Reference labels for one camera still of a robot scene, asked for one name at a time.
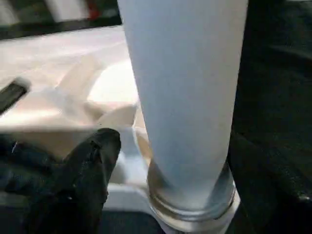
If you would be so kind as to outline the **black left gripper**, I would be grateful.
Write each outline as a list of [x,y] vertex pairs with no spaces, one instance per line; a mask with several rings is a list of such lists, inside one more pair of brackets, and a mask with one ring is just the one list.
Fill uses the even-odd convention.
[[[0,90],[0,112],[4,113],[27,93],[27,86],[11,82]],[[66,164],[49,152],[14,139],[0,136],[0,190],[18,195],[34,195],[52,186],[67,183]]]

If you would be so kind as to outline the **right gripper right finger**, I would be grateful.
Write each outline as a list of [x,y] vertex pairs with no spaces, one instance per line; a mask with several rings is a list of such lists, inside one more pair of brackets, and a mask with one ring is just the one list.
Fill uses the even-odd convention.
[[312,182],[281,150],[232,132],[228,164],[254,234],[312,232]]

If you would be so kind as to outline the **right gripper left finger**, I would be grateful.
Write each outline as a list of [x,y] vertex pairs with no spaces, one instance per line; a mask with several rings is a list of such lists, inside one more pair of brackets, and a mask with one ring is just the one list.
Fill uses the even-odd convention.
[[31,198],[28,234],[95,234],[121,149],[120,133],[97,130],[67,156]]

